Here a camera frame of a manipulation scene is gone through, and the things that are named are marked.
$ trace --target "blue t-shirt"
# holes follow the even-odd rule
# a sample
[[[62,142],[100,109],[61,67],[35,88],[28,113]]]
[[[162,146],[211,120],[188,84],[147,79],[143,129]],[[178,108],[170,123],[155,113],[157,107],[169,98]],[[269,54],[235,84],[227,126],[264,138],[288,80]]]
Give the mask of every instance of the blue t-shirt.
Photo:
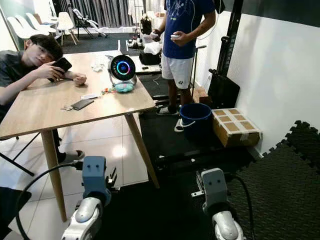
[[[166,22],[163,54],[173,59],[190,59],[195,54],[196,39],[180,47],[171,41],[174,32],[188,34],[195,30],[204,14],[215,10],[213,0],[166,0],[164,3]]]

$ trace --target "man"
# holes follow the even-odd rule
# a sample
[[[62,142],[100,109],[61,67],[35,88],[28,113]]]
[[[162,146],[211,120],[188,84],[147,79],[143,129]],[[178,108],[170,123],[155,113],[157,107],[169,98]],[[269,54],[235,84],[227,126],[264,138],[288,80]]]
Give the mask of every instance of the man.
[[[26,41],[25,51],[0,51],[0,122],[18,93],[37,79],[71,79],[76,86],[86,82],[87,77],[84,74],[65,72],[60,67],[52,66],[62,56],[63,51],[58,42],[52,36],[42,34],[31,36]],[[59,152],[57,129],[53,130],[53,138],[59,163],[84,157],[81,150],[68,154]]]
[[[159,36],[156,40],[160,40],[164,32],[161,67],[162,77],[168,80],[169,106],[159,109],[157,114],[178,115],[177,90],[180,91],[181,105],[192,102],[189,81],[196,39],[215,25],[215,5],[213,0],[166,0],[164,9],[166,14],[162,24],[154,33]],[[180,120],[174,131],[183,131]]]

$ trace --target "sock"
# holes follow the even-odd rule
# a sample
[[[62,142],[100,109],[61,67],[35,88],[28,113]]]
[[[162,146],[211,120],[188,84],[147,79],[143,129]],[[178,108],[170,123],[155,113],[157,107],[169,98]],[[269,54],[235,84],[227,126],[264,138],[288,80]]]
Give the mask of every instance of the sock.
[[[58,163],[62,163],[66,159],[67,154],[65,152],[57,153]]]
[[[171,105],[169,105],[169,106],[168,106],[168,111],[169,111],[171,114],[174,114],[174,113],[177,111],[177,108],[176,108],[176,106],[171,106]]]

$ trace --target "wire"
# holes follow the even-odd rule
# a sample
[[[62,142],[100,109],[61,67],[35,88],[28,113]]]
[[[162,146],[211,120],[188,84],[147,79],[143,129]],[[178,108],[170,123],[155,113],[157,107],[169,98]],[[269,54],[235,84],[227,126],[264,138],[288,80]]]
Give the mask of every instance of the wire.
[[[220,13],[220,11],[221,11],[221,5],[222,5],[222,0],[220,0],[219,13]],[[220,14],[221,14],[221,13],[220,13],[220,14],[219,14],[219,13],[217,12],[218,17],[216,18],[215,25],[214,25],[213,28],[211,29],[210,33],[209,33],[207,36],[204,36],[203,38],[197,37],[196,39],[198,39],[198,40],[203,40],[203,39],[206,39],[207,37],[209,37],[209,36],[212,34],[212,32],[214,31],[214,29],[216,28],[216,26],[217,26],[217,24],[218,24],[219,16],[220,16]]]
[[[23,191],[20,193],[17,201],[16,201],[16,204],[15,204],[15,220],[16,220],[16,223],[18,225],[18,228],[19,228],[19,231],[23,237],[24,240],[30,240],[30,238],[27,236],[24,228],[22,227],[22,224],[21,224],[21,221],[20,221],[20,217],[19,217],[19,203],[20,203],[20,200],[21,200],[21,197],[25,194],[25,192],[36,182],[38,181],[40,178],[42,178],[44,175],[54,171],[54,170],[57,170],[59,168],[64,168],[64,167],[76,167],[77,168],[77,165],[81,163],[77,162],[77,161],[74,161],[73,163],[68,163],[68,164],[62,164],[62,165],[59,165],[59,166],[55,166],[43,173],[41,173],[39,176],[37,176],[34,180],[32,180],[24,189]]]
[[[247,201],[248,207],[249,207],[249,219],[250,219],[250,228],[251,228],[251,239],[252,239],[252,240],[256,240],[254,214],[253,214],[253,210],[252,210],[251,198],[250,198],[250,195],[249,195],[248,188],[247,188],[245,182],[242,180],[241,177],[239,177],[239,176],[236,175],[236,174],[231,174],[231,173],[230,173],[230,175],[231,175],[233,178],[237,179],[237,180],[241,183],[241,185],[242,185],[242,187],[243,187],[243,189],[244,189],[244,191],[245,191],[246,201]]]

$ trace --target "table leg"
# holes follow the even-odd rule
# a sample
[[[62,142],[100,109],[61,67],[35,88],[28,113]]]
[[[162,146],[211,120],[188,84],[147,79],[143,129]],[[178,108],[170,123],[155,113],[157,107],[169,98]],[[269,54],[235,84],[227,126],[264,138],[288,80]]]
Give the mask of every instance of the table leg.
[[[46,163],[48,165],[48,169],[51,169],[58,165],[55,141],[52,130],[42,131],[41,136],[45,152]],[[50,172],[50,178],[55,198],[58,203],[61,219],[63,222],[65,222],[67,221],[67,214],[59,170],[57,169],[55,171]]]
[[[137,147],[139,149],[139,152],[140,152],[140,154],[142,156],[142,159],[144,161],[146,169],[147,169],[148,173],[150,174],[150,177],[151,177],[151,179],[153,181],[153,184],[158,189],[160,187],[159,183],[158,183],[158,179],[157,179],[154,167],[152,166],[152,163],[151,163],[148,151],[146,149],[146,145],[144,143],[144,140],[142,139],[142,136],[141,136],[141,134],[139,132],[139,128],[137,126],[136,120],[135,120],[134,116],[132,115],[132,113],[131,114],[126,114],[124,116],[125,116],[126,122],[129,125],[129,128],[130,128],[131,133],[132,133],[133,138],[134,138],[134,141],[135,141],[135,143],[136,143],[136,145],[137,145]]]

